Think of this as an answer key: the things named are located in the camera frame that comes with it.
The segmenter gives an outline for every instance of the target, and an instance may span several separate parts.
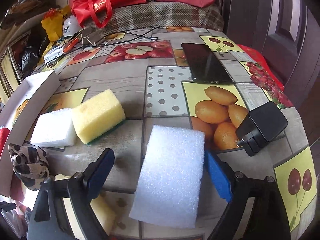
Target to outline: wooden door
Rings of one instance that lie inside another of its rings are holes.
[[[220,0],[219,5],[226,35],[258,50],[300,106],[320,70],[320,27],[303,0]]]

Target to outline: bag handle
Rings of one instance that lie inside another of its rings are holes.
[[[93,8],[93,1],[92,0],[88,0],[88,5],[89,5],[89,11],[90,11],[90,15],[94,21],[94,23],[96,24],[96,26],[98,28],[103,28],[105,27],[108,22],[110,21],[111,17],[112,17],[112,7],[111,7],[111,2],[110,0],[105,0],[106,1],[106,10],[107,10],[107,17],[106,19],[101,23],[94,11]]]

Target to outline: screw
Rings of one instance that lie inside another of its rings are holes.
[[[236,172],[235,172],[235,176],[236,176],[237,178],[243,178],[243,173],[242,173],[241,171],[236,171]]]
[[[74,177],[75,179],[79,179],[81,176],[82,176],[82,172],[81,172],[81,171],[78,171],[78,172],[76,172],[75,174],[73,174],[73,177]]]
[[[238,147],[242,147],[242,146],[245,144],[245,142],[243,141],[243,139],[241,139],[240,141],[237,141],[236,143],[237,143],[237,146],[238,146]]]
[[[43,181],[43,182],[44,182],[44,183],[49,183],[49,182],[50,182],[50,180],[51,180],[51,178],[50,178],[50,177],[47,177],[47,178],[45,178],[45,179],[44,179],[44,181]]]
[[[271,176],[267,176],[267,181],[268,182],[274,182],[275,179],[273,177],[271,177]]]

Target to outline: polka dot pattern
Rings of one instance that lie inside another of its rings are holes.
[[[108,45],[108,46],[102,47],[94,57],[109,55],[115,47],[116,45]]]
[[[76,79],[77,79],[77,77],[61,80],[60,81],[61,85],[55,93],[69,91],[70,88],[72,87],[73,83],[76,81]]]
[[[147,73],[144,116],[188,116],[181,81],[191,79],[189,68],[149,67]]]

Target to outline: plaid blanket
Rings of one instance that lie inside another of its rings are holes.
[[[102,22],[106,18],[106,12],[100,12],[97,16]],[[179,2],[150,2],[114,9],[105,28],[99,29],[91,18],[85,22],[84,28],[92,28],[95,34],[104,37],[110,33],[154,25],[201,27],[222,32],[223,18],[214,4],[197,8]]]

